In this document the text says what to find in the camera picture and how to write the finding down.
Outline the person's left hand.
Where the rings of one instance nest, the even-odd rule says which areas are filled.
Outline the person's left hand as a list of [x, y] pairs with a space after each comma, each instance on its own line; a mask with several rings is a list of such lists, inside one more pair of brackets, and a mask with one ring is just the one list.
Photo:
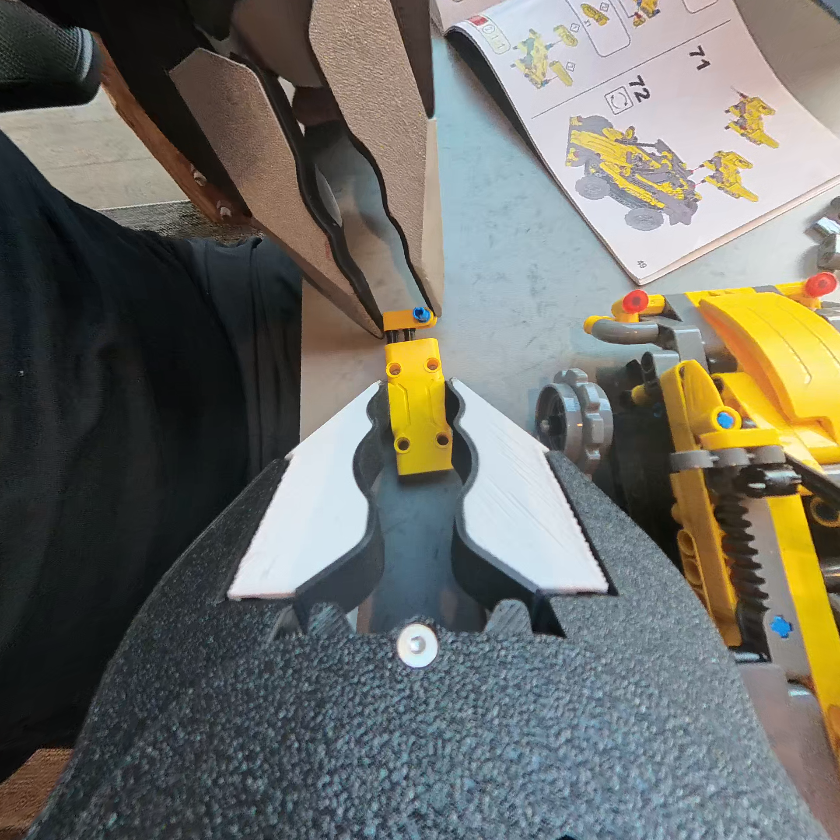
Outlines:
[[327, 87], [295, 87], [291, 108], [295, 120], [304, 130], [341, 120], [338, 103]]

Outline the wooden desk leg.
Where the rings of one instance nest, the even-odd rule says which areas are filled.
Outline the wooden desk leg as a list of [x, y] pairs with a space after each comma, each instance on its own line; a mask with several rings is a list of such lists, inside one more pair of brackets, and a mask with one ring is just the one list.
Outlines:
[[165, 138], [133, 96], [101, 37], [93, 34], [93, 38], [101, 54], [101, 86], [115, 111], [163, 166], [196, 210], [209, 222], [221, 224], [226, 228], [244, 227], [260, 230], [260, 226], [239, 200], [231, 199], [218, 190]]

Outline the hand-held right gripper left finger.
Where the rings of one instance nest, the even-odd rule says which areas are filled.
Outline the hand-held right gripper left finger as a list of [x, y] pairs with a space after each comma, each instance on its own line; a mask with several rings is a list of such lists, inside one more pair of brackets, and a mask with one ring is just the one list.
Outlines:
[[307, 617], [319, 603], [352, 613], [373, 592], [384, 569], [374, 486], [386, 402], [377, 381], [289, 453], [229, 600], [290, 602]]

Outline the pile of small building pieces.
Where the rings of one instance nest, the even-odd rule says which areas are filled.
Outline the pile of small building pieces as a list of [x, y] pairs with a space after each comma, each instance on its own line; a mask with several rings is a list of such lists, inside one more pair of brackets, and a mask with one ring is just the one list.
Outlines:
[[816, 265], [820, 270], [839, 271], [839, 196], [830, 203], [826, 213], [811, 226], [817, 239]]

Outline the yellow grey toy vehicle model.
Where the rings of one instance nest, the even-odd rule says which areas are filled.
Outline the yellow grey toy vehicle model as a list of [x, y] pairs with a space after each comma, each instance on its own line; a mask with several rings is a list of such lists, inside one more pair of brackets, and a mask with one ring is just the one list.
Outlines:
[[836, 287], [632, 290], [584, 331], [647, 350], [603, 381], [559, 372], [535, 431], [678, 566], [728, 647], [813, 693], [838, 757]]

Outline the instruction booklet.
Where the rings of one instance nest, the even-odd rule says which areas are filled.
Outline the instruction booklet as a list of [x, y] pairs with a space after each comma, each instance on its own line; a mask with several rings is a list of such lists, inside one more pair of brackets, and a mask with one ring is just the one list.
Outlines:
[[734, 2], [431, 2], [639, 286], [838, 185]]

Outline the yellow rectangular building panel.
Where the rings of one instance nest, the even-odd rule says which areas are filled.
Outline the yellow rectangular building panel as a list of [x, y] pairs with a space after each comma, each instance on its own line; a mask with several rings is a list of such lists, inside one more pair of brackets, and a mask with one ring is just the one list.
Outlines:
[[451, 470], [453, 434], [436, 339], [385, 347], [387, 395], [396, 471], [408, 478]]

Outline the short yellow beam with pins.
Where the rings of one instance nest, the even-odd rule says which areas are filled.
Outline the short yellow beam with pins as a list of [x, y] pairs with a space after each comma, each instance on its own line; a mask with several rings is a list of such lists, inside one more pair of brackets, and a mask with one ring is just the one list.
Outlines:
[[421, 306], [386, 311], [382, 319], [387, 343], [414, 341], [418, 330], [431, 329], [438, 320], [431, 309]]

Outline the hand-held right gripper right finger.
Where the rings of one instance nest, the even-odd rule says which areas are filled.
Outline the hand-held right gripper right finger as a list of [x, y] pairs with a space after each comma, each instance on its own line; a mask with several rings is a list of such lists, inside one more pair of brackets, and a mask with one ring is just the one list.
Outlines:
[[463, 485], [451, 553], [461, 588], [485, 608], [607, 594], [607, 577], [548, 449], [461, 380], [447, 382], [447, 398]]

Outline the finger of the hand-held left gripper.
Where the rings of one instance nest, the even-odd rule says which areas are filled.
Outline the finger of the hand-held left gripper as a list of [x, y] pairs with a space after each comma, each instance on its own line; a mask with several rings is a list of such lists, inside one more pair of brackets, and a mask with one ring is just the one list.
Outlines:
[[429, 2], [315, 1], [308, 37], [426, 305], [443, 314], [445, 255]]
[[247, 61], [195, 49], [170, 71], [251, 213], [323, 296], [377, 339], [383, 319], [351, 255], [340, 212], [305, 148], [278, 80]]

